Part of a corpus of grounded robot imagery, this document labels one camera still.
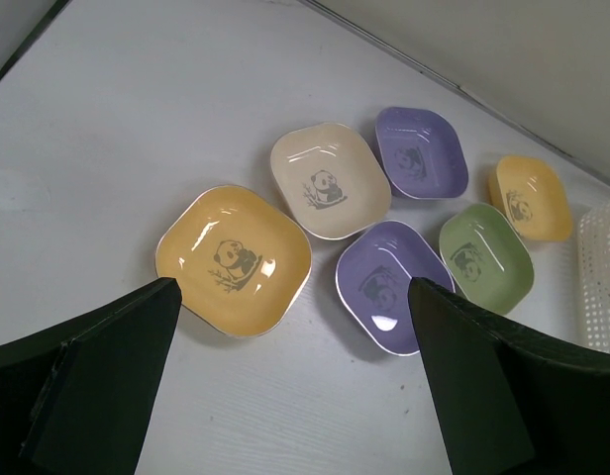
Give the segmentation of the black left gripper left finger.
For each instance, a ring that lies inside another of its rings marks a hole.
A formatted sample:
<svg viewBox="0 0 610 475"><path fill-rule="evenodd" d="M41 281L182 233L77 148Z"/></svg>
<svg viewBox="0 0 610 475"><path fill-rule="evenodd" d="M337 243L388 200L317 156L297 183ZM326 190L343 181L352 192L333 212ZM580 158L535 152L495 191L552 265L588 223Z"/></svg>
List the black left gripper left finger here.
<svg viewBox="0 0 610 475"><path fill-rule="evenodd" d="M0 345L0 474L133 474L178 321L158 278Z"/></svg>

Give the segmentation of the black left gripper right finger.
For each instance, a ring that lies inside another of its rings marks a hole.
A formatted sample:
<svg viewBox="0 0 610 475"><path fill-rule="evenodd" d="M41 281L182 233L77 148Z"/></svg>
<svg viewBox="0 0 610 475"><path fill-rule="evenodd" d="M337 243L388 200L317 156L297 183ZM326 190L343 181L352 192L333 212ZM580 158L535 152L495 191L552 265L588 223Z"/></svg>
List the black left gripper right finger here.
<svg viewBox="0 0 610 475"><path fill-rule="evenodd" d="M408 301L453 473L610 474L610 354L427 278Z"/></svg>

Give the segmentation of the green panda plate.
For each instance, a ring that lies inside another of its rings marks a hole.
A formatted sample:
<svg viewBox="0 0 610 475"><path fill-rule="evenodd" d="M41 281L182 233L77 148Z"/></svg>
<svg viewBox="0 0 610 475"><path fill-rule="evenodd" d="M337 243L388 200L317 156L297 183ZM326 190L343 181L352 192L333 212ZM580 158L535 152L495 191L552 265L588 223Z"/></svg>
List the green panda plate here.
<svg viewBox="0 0 610 475"><path fill-rule="evenodd" d="M535 279L528 249L494 207L476 203L447 220L439 234L444 264L471 303L506 316Z"/></svg>

